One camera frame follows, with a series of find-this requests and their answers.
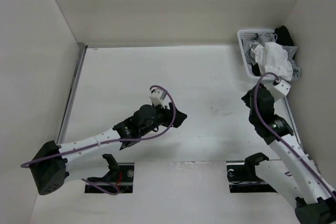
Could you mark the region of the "white tank top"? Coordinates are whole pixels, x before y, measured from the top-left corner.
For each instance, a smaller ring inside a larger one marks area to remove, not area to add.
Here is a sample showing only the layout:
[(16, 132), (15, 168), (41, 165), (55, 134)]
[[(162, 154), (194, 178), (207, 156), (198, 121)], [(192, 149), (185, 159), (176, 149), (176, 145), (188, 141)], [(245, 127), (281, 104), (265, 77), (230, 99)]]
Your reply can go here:
[(293, 68), (288, 60), (288, 53), (275, 42), (266, 42), (264, 46), (257, 42), (250, 42), (250, 50), (254, 53), (260, 73), (275, 73), (287, 81), (291, 81)]

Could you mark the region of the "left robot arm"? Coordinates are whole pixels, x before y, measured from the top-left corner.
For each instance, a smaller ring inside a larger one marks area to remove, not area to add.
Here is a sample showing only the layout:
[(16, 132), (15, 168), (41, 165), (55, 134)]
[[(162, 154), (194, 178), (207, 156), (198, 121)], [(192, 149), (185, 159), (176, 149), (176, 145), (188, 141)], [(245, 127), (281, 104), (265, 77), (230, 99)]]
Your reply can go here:
[(164, 107), (145, 104), (98, 135), (60, 145), (46, 142), (28, 164), (38, 193), (51, 194), (72, 180), (111, 183), (119, 172), (115, 152), (139, 143), (151, 132), (157, 133), (160, 126), (178, 128), (186, 119), (187, 115), (172, 103)]

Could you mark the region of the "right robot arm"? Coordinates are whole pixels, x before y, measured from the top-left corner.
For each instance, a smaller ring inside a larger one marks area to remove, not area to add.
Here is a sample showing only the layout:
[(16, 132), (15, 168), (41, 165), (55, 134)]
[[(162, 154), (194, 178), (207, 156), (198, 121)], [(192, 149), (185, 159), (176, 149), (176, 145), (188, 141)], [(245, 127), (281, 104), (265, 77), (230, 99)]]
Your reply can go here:
[(335, 189), (329, 185), (304, 153), (287, 121), (275, 113), (274, 103), (289, 91), (289, 85), (254, 86), (243, 97), (250, 109), (249, 122), (280, 158), (289, 174), (278, 170), (265, 154), (245, 158), (244, 175), (261, 179), (293, 208), (300, 223), (335, 223)]

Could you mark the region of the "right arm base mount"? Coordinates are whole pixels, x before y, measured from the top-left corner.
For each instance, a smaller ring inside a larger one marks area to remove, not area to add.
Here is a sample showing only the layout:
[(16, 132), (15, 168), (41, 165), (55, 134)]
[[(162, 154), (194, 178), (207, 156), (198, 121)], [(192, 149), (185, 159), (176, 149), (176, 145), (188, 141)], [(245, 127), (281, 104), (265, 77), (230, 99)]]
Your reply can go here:
[(256, 153), (243, 162), (226, 164), (229, 191), (231, 193), (276, 193), (265, 181), (257, 177), (255, 167), (262, 161), (269, 161), (263, 153)]

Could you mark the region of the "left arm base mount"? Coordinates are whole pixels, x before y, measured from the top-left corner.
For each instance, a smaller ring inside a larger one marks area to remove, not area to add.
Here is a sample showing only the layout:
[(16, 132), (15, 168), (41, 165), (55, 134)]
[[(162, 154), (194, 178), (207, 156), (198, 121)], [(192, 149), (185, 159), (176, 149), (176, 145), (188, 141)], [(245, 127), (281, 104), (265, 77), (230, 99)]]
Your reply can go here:
[(101, 159), (94, 160), (96, 164), (93, 171), (102, 168), (102, 175), (94, 175), (86, 178), (87, 181), (96, 184), (110, 194), (133, 193), (134, 163), (118, 163), (112, 154), (104, 154)]

